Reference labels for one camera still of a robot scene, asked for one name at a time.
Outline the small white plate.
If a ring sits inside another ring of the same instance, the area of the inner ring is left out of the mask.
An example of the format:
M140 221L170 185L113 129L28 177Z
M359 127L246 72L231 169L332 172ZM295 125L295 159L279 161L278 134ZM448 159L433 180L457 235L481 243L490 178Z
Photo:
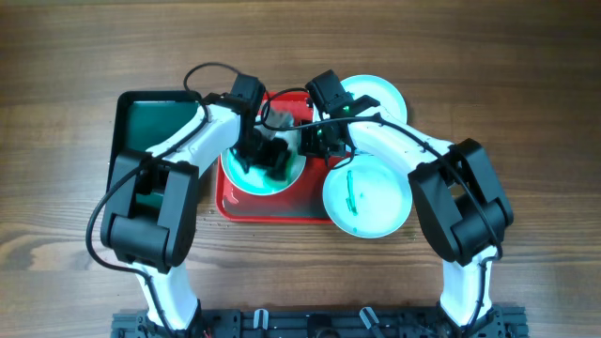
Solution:
M259 148L259 152L254 164L250 167L249 172L243 172L239 163L230 153L230 148L221 154L221 166L231 183L243 192L251 195L267 196L279 192L283 192L301 176L305 167L306 157L299 153L299 145L301 135L299 131L269 131L261 123L261 117L258 115L255 118L257 125L254 127L262 132L265 137L263 145ZM264 165L264 147L267 142L273 138L285 139L288 143L288 149L291 156L286 164L285 180L276 181L267 176L267 167Z

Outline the large white plate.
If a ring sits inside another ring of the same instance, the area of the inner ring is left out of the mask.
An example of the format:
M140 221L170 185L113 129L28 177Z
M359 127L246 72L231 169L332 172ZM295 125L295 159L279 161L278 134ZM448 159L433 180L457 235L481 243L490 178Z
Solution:
M376 75L354 75L340 80L345 91L351 94L353 101L336 114L320 113L314 105L314 111L320 120L359 115L361 112L377 108L384 115L402 122L408 122L408 108L400 91L387 80Z

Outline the green yellow scrub sponge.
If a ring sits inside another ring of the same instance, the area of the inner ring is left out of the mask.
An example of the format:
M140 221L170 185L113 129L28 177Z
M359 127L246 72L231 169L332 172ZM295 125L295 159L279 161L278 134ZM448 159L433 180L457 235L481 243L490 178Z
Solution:
M266 129L269 131L287 130L294 126L294 116L286 111L270 111L266 120Z

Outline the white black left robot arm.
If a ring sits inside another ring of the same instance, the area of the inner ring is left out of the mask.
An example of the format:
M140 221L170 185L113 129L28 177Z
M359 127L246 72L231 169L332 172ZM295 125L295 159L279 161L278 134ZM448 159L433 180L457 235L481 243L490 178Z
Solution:
M254 127L270 99L264 86L207 97L195 91L127 91L118 98L107 191L86 231L101 219L100 240L120 262L115 269L140 279L148 310L132 319L134 335L211 335L184 264L195 234L199 180L229 148L244 169L257 166L271 180L287 180L290 152L284 140L269 139ZM127 146L128 119L137 103L157 103L173 116L181 108L195 113L169 138L142 151Z

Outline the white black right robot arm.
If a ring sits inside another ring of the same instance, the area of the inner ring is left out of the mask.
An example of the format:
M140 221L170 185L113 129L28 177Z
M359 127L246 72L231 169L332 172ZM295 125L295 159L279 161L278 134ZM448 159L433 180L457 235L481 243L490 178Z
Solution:
M439 306L469 334L492 303L490 270L514 213L497 174L476 141L454 144L400 122L363 96L301 126L320 145L344 144L383 161L405 180L425 239L443 262Z

